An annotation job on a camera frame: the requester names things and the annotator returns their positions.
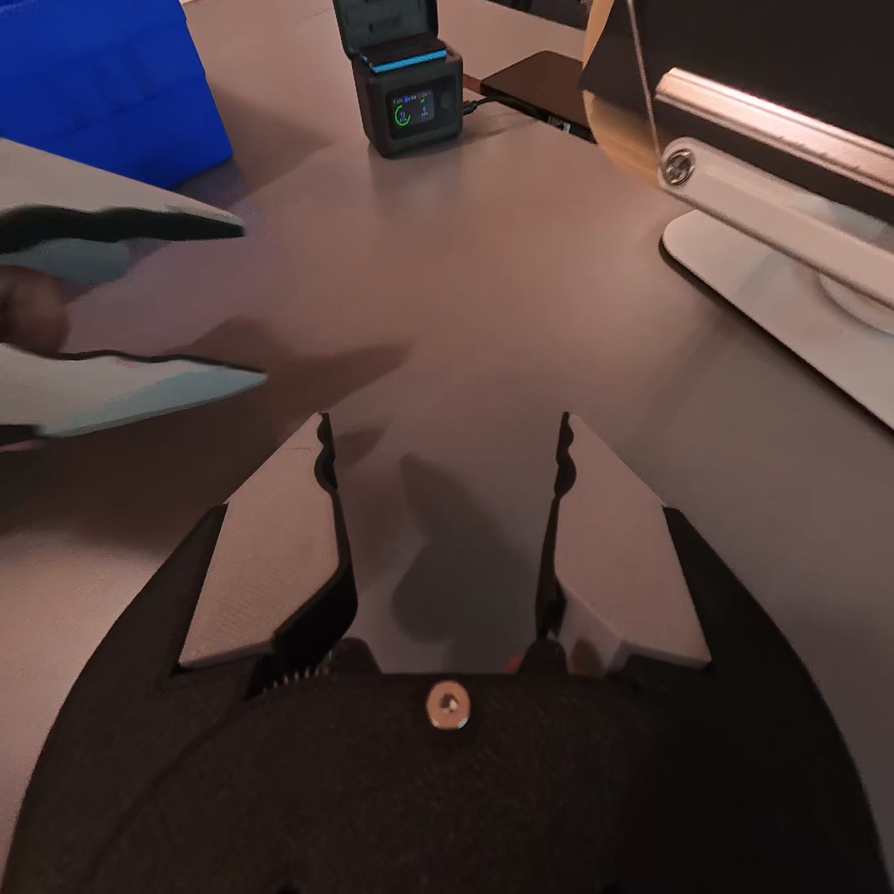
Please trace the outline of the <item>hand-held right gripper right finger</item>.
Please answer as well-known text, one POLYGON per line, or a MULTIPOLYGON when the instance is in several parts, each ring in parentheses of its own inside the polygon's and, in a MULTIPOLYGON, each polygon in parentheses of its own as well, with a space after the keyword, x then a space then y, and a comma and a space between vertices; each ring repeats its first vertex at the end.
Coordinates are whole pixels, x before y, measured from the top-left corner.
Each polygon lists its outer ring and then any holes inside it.
POLYGON ((535 634, 569 672, 601 678, 632 658, 702 671, 711 653, 666 506, 577 415, 562 415, 535 591, 535 634))

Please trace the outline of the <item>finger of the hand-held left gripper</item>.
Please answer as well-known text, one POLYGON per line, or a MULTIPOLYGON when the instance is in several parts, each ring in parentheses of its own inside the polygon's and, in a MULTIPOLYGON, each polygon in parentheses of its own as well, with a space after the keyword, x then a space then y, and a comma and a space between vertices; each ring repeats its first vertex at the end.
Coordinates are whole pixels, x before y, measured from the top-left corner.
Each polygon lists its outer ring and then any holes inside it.
POLYGON ((131 248, 240 239, 237 216, 177 193, 12 140, 1 140, 2 273, 28 270, 65 284, 120 280, 131 248))
POLYGON ((51 358, 3 345, 1 423, 29 437, 68 438, 226 399, 266 379, 254 369, 193 357, 51 358))

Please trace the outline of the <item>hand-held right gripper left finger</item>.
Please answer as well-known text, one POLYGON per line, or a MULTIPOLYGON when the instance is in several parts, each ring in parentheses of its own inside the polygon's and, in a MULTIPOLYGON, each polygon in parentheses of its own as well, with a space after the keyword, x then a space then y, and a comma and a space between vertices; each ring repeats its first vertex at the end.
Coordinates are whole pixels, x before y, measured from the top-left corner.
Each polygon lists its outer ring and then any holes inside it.
POLYGON ((359 608, 335 460, 314 413, 228 498, 179 670, 250 661, 251 694, 325 672, 359 608))

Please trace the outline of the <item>person's left hand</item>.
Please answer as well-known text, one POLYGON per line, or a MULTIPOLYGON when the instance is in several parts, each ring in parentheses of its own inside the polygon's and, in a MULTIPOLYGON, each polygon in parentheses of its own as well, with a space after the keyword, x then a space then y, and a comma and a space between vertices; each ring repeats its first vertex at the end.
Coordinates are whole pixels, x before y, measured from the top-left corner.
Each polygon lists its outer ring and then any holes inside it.
POLYGON ((23 266, 1 267, 1 342, 26 352, 58 355, 68 338, 63 289, 49 274, 23 266))

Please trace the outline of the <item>blue plastic bin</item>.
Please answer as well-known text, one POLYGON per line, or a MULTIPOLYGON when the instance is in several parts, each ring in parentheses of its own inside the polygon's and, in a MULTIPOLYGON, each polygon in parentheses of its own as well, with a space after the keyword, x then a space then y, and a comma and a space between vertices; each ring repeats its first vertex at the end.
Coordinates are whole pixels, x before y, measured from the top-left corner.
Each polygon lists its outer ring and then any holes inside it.
POLYGON ((178 1, 2 2, 1 136, 166 190, 232 157, 178 1))

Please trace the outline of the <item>dark charging case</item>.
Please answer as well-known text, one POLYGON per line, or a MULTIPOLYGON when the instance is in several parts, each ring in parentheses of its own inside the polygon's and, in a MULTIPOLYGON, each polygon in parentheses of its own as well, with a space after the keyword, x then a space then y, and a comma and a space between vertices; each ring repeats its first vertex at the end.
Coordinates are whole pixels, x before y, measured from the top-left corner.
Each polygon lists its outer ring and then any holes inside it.
POLYGON ((457 138, 463 60, 439 36, 435 1, 334 1, 364 133, 384 158, 457 138))

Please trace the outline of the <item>black board on white stand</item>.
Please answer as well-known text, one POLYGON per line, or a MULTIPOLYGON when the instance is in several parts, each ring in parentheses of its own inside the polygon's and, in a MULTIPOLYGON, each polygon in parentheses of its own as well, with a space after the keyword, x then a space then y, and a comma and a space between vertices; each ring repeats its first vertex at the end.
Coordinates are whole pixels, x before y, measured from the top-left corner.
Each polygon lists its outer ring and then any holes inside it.
POLYGON ((892 2, 592 2, 578 86, 670 266, 892 429, 892 2))

